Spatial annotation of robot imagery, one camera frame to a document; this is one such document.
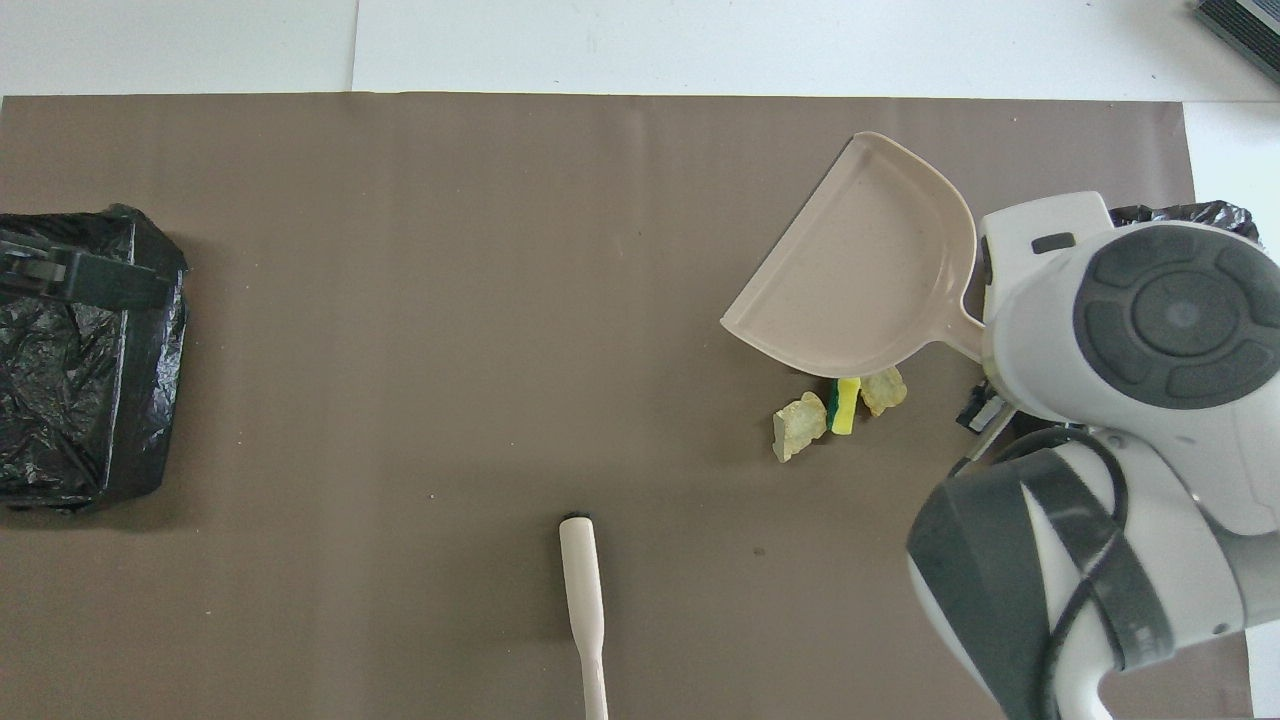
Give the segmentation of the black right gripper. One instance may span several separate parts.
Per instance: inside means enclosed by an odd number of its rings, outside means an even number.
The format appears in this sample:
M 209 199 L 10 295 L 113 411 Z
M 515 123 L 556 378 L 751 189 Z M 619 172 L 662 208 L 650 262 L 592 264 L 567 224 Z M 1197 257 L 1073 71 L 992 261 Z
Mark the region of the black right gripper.
M 1012 420 L 1012 405 L 991 379 L 973 386 L 955 421 L 975 436 L 997 436 Z

